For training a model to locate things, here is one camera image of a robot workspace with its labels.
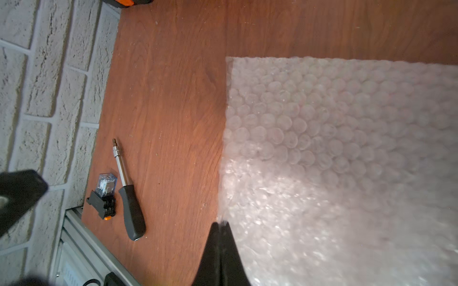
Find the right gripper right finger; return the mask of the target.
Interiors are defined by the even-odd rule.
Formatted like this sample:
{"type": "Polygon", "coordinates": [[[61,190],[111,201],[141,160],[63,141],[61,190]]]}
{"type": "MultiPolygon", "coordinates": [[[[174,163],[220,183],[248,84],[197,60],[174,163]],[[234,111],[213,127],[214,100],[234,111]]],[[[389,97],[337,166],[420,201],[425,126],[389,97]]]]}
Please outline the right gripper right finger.
{"type": "Polygon", "coordinates": [[[220,285],[250,286],[228,221],[220,224],[220,285]]]}

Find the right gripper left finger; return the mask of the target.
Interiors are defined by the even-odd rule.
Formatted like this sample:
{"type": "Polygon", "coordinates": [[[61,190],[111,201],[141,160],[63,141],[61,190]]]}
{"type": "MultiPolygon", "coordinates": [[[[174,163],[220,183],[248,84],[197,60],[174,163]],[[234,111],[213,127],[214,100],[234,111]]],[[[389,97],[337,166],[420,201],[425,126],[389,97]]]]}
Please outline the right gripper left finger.
{"type": "Polygon", "coordinates": [[[193,286],[219,286],[221,283],[219,224],[211,225],[199,268],[192,283],[193,286]]]}

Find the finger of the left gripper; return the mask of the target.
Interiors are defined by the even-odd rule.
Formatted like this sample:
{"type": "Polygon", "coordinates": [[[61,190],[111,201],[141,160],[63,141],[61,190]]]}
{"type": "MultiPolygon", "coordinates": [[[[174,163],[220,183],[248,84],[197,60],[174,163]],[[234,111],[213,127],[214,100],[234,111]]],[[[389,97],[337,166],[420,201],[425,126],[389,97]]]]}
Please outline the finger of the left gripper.
{"type": "Polygon", "coordinates": [[[37,204],[48,184],[32,169],[1,173],[1,236],[37,204]]]}

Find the bubble wrap sheet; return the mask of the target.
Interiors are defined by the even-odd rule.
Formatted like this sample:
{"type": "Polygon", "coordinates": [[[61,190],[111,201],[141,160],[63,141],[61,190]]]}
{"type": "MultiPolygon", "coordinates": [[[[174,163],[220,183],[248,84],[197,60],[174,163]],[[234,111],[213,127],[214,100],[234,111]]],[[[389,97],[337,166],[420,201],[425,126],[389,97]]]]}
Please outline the bubble wrap sheet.
{"type": "Polygon", "coordinates": [[[218,218],[254,286],[458,283],[458,68],[227,59],[218,218]]]}

